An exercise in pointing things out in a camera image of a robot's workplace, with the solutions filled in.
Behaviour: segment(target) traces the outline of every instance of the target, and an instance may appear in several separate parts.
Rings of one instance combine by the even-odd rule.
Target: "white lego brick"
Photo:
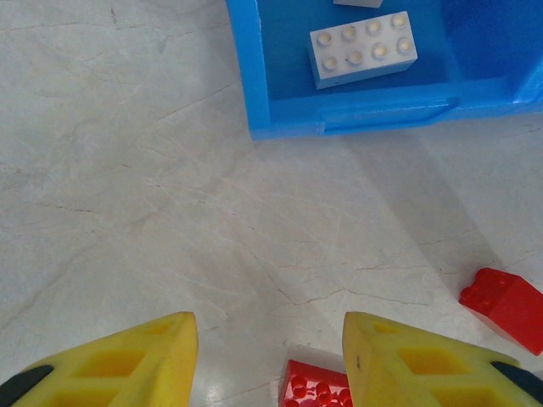
[[[406,11],[310,33],[317,89],[394,74],[417,60]]]
[[[333,3],[340,6],[379,8],[383,4],[383,0],[333,0]]]

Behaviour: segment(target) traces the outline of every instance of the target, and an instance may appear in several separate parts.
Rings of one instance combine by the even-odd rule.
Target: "red duplo brick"
[[[543,351],[543,294],[521,276],[481,269],[459,302],[532,354]]]
[[[347,375],[289,360],[279,407],[352,407]]]

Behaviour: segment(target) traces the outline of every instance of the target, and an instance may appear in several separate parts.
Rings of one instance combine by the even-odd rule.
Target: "red lego brick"
[[[352,407],[347,375],[289,360],[279,407]]]
[[[543,351],[543,294],[521,276],[481,269],[459,302],[532,354]]]

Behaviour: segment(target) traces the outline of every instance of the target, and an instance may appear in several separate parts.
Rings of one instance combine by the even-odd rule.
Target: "white marble surface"
[[[0,381],[178,310],[195,407],[276,405],[348,310],[543,370],[456,302],[543,290],[543,116],[252,143],[223,0],[2,0],[0,44]]]

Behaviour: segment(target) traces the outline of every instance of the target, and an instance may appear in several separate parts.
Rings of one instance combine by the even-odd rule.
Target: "plastic container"
[[[543,111],[543,0],[227,0],[255,140]],[[407,11],[406,72],[318,91],[309,32]]]

